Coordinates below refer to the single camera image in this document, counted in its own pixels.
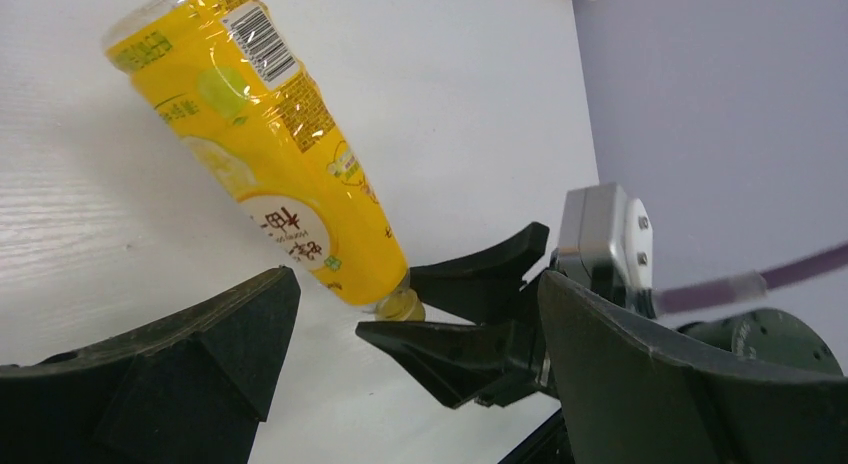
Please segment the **white wood grain surface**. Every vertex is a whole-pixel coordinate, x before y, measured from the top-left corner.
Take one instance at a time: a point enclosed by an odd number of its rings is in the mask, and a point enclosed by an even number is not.
[[[0,362],[32,364],[288,264],[98,48],[144,0],[2,0]],[[597,182],[568,0],[265,0],[413,264]],[[304,289],[252,463],[492,463],[556,407],[441,408]]]

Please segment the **bottle label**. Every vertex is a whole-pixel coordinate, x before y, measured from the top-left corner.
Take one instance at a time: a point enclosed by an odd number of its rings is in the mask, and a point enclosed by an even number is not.
[[[315,82],[258,0],[185,0],[107,51],[269,237],[344,301],[407,264]]]

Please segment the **lavender wall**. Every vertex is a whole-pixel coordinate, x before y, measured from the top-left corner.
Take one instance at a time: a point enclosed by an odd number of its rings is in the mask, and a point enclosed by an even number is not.
[[[600,177],[645,201],[658,287],[848,239],[848,0],[575,0],[575,14]],[[848,367],[846,276],[768,305]]]

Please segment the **purple cable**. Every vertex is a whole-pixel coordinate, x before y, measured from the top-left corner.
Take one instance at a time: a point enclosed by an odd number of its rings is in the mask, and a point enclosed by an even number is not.
[[[791,286],[848,265],[848,242],[764,272],[751,271],[653,295],[655,313],[674,314],[765,297],[769,290]]]
[[[804,259],[763,271],[761,274],[768,289],[773,290],[833,272],[846,265],[848,265],[848,242]]]

